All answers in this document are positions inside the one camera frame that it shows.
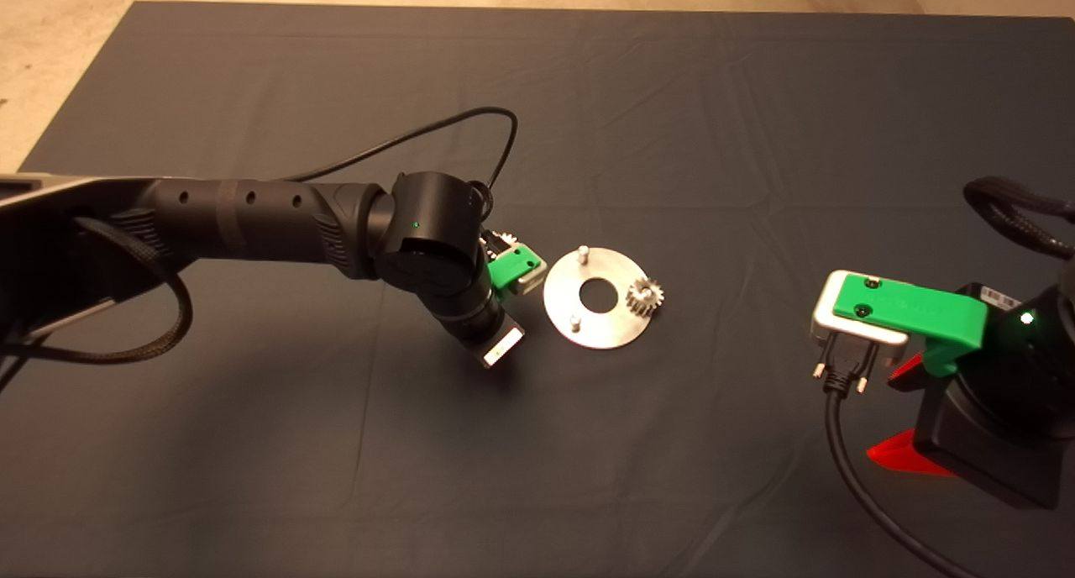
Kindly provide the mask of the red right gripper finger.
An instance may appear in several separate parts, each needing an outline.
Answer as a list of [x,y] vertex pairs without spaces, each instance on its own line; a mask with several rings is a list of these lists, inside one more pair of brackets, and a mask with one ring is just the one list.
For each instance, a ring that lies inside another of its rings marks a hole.
[[895,391],[919,391],[929,384],[929,372],[924,369],[924,355],[912,355],[890,372],[888,386]]
[[952,471],[941,467],[915,448],[916,430],[902,430],[894,436],[868,448],[868,458],[878,467],[903,474],[955,478]]

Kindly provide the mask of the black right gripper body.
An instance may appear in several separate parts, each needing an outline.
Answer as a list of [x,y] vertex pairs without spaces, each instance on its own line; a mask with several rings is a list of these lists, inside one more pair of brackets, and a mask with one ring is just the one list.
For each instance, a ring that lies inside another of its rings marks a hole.
[[1054,509],[1072,442],[1072,302],[1058,286],[991,318],[924,389],[914,446],[1017,508]]

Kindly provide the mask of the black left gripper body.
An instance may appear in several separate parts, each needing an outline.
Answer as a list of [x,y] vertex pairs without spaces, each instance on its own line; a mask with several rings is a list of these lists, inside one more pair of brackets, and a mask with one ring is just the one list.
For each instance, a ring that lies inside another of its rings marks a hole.
[[494,367],[526,334],[503,307],[481,307],[458,320],[445,320],[445,329],[484,369]]

